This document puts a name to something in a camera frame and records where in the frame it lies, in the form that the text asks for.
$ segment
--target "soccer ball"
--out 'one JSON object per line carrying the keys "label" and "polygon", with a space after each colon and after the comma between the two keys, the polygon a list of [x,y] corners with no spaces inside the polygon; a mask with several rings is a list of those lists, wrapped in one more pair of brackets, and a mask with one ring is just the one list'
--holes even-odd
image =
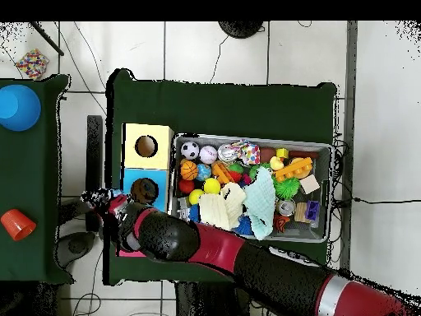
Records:
{"label": "soccer ball", "polygon": [[181,154],[188,160],[194,160],[199,156],[199,146],[195,142],[185,142],[181,146]]}

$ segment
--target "toy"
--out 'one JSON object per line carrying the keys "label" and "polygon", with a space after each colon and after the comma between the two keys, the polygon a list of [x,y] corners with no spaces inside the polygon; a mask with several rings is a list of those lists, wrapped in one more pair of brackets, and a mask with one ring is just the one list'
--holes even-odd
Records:
{"label": "toy", "polygon": [[196,205],[199,202],[199,197],[204,193],[205,192],[201,189],[194,189],[188,195],[188,201],[190,202],[191,205]]}
{"label": "toy", "polygon": [[307,202],[307,209],[304,215],[310,221],[315,221],[317,219],[317,215],[319,214],[319,209],[319,201],[309,201]]}
{"label": "toy", "polygon": [[276,157],[288,159],[288,151],[284,148],[276,149]]}
{"label": "toy", "polygon": [[199,164],[197,165],[197,180],[200,180],[201,182],[204,182],[206,179],[208,179],[212,174],[211,167],[209,165],[205,164]]}
{"label": "toy", "polygon": [[189,194],[194,189],[194,183],[192,180],[181,179],[178,182],[178,189],[180,189],[180,192],[182,193]]}
{"label": "toy", "polygon": [[301,179],[299,182],[301,184],[301,188],[303,188],[303,191],[306,194],[312,193],[320,188],[320,185],[317,182],[316,177],[314,177],[314,174],[309,175],[307,178]]}
{"label": "toy", "polygon": [[241,180],[242,175],[239,172],[228,171],[228,173],[235,183],[238,183]]}
{"label": "toy", "polygon": [[[295,159],[292,159],[289,164],[292,165],[292,164],[295,164],[295,163],[297,163],[301,160],[304,160],[304,159],[302,157],[296,157]],[[310,174],[310,171],[311,170],[303,170],[303,172],[300,173],[300,174],[294,174],[294,177],[298,178],[298,179],[304,179]]]}
{"label": "toy", "polygon": [[0,89],[0,124],[11,131],[32,128],[41,115],[41,102],[27,86],[9,85]]}
{"label": "toy", "polygon": [[253,235],[250,218],[245,215],[240,216],[238,218],[238,227],[234,228],[233,231],[241,235]]}
{"label": "toy", "polygon": [[224,198],[219,194],[203,194],[199,197],[201,222],[229,230],[229,220]]}
{"label": "toy", "polygon": [[273,231],[273,215],[275,207],[275,188],[268,169],[257,170],[254,182],[244,188],[246,199],[244,206],[252,222],[252,230],[256,239],[263,240]]}
{"label": "toy", "polygon": [[181,155],[188,160],[194,160],[199,156],[199,146],[195,142],[185,142],[181,146]]}
{"label": "toy", "polygon": [[295,213],[295,202],[293,200],[279,200],[276,210],[282,216],[292,216]]}
{"label": "toy", "polygon": [[0,221],[14,241],[24,239],[36,228],[31,219],[15,208],[4,213]]}
{"label": "toy", "polygon": [[294,219],[302,223],[311,223],[309,219],[306,218],[305,212],[307,210],[307,203],[299,202],[297,203],[297,210],[295,211]]}
{"label": "toy", "polygon": [[271,164],[271,168],[274,171],[282,170],[284,168],[284,163],[280,160],[279,157],[276,157],[276,156],[271,157],[270,164]]}
{"label": "toy", "polygon": [[200,161],[207,165],[215,162],[217,157],[218,153],[213,146],[204,146],[201,148],[201,152],[199,153]]}
{"label": "toy", "polygon": [[232,162],[238,158],[238,155],[230,144],[224,144],[218,148],[218,158],[224,162]]}
{"label": "toy", "polygon": [[269,162],[271,158],[276,156],[275,148],[269,148],[268,146],[263,146],[260,148],[260,162]]}
{"label": "toy", "polygon": [[298,193],[299,181],[295,177],[288,178],[282,182],[274,182],[275,193],[278,198],[284,200],[290,200],[294,195]]}
{"label": "toy", "polygon": [[316,151],[290,151],[289,157],[311,157],[312,159],[318,159],[319,153]]}
{"label": "toy", "polygon": [[236,142],[231,145],[236,150],[238,158],[243,161],[245,165],[260,164],[260,148],[255,144],[251,144],[246,140]]}
{"label": "toy", "polygon": [[284,232],[285,224],[288,223],[290,219],[286,216],[274,215],[273,217],[273,227],[280,231]]}
{"label": "toy", "polygon": [[295,174],[301,174],[305,170],[312,169],[312,159],[306,157],[304,160],[298,161],[295,164],[285,166],[282,170],[275,172],[275,177],[278,182],[282,182],[285,177],[293,178]]}
{"label": "toy", "polygon": [[212,164],[212,174],[216,176],[221,184],[227,184],[234,181],[221,161],[216,161]]}
{"label": "toy", "polygon": [[197,165],[187,160],[181,165],[180,174],[183,179],[194,180],[197,177]]}
{"label": "toy", "polygon": [[205,181],[205,185],[203,186],[203,190],[207,194],[219,194],[220,193],[220,182],[218,182],[215,178],[208,178]]}

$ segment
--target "yellow box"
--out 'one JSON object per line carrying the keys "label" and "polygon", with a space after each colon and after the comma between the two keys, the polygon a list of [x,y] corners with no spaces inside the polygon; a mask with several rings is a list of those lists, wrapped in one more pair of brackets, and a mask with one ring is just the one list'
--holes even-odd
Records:
{"label": "yellow box", "polygon": [[124,123],[122,127],[125,168],[169,170],[171,128],[139,123]]}

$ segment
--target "orange ball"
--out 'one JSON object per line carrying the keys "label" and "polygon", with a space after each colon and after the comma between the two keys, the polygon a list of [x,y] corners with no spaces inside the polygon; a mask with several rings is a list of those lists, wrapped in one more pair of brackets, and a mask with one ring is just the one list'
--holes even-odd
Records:
{"label": "orange ball", "polygon": [[197,177],[197,165],[190,160],[184,161],[181,165],[180,174],[183,179],[194,180]]}

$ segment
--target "yellow ball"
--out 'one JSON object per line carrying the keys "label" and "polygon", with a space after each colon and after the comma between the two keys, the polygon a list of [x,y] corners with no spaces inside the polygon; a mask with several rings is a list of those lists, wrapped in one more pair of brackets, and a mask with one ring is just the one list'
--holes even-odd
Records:
{"label": "yellow ball", "polygon": [[199,202],[199,197],[203,194],[203,190],[201,189],[194,189],[189,195],[188,195],[188,201],[191,205],[196,205]]}
{"label": "yellow ball", "polygon": [[208,178],[205,181],[205,186],[203,187],[205,193],[208,194],[218,194],[220,193],[220,182],[215,178]]}

